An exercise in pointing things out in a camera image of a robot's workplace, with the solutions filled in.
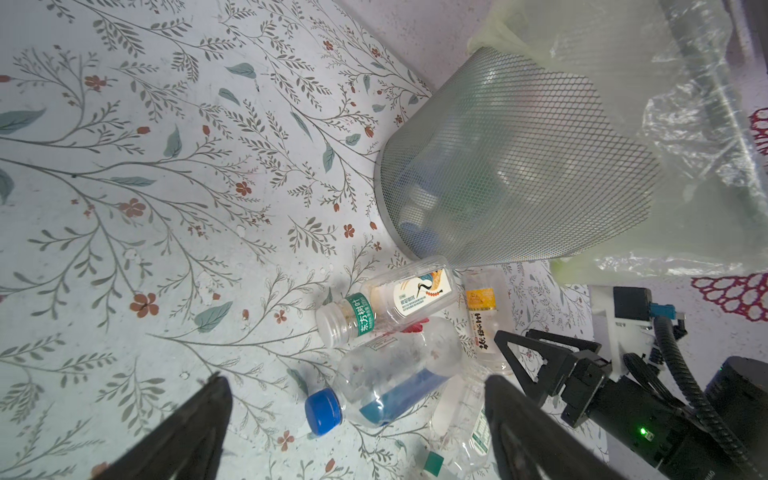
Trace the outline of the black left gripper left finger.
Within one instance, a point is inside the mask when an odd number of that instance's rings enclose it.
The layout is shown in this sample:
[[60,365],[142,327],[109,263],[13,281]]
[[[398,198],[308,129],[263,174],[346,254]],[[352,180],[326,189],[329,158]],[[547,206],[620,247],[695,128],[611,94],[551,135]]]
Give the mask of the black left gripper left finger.
[[214,479],[233,408],[228,380],[205,385],[98,479]]

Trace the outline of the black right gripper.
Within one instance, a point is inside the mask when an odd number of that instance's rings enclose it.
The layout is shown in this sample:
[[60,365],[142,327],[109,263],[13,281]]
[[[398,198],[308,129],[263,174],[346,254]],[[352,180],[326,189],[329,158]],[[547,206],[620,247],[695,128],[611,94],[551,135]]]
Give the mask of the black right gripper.
[[[626,376],[611,380],[610,365],[595,355],[600,343],[535,329],[524,335],[498,331],[494,342],[524,394],[538,407],[563,386],[561,418],[568,426],[594,422],[668,479],[747,477],[692,410],[673,405]],[[541,358],[535,374],[524,367],[513,346]],[[575,348],[587,352],[575,354]],[[705,396],[755,467],[766,474],[767,364],[729,357]]]

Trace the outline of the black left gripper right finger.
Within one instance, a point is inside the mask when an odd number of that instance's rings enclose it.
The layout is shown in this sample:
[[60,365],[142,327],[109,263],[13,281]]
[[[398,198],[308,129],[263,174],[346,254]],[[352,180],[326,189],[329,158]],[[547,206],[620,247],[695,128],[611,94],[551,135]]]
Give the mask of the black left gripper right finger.
[[485,415],[502,479],[619,479],[505,377],[485,380]]

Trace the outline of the small bottle yellow label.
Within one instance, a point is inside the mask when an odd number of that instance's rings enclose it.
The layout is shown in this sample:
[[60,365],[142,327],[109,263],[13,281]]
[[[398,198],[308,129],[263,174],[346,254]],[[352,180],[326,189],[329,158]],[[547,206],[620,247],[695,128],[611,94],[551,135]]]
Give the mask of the small bottle yellow label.
[[492,372],[506,374],[510,367],[494,342],[498,331],[515,329],[504,275],[495,268],[470,269],[463,283],[476,358]]

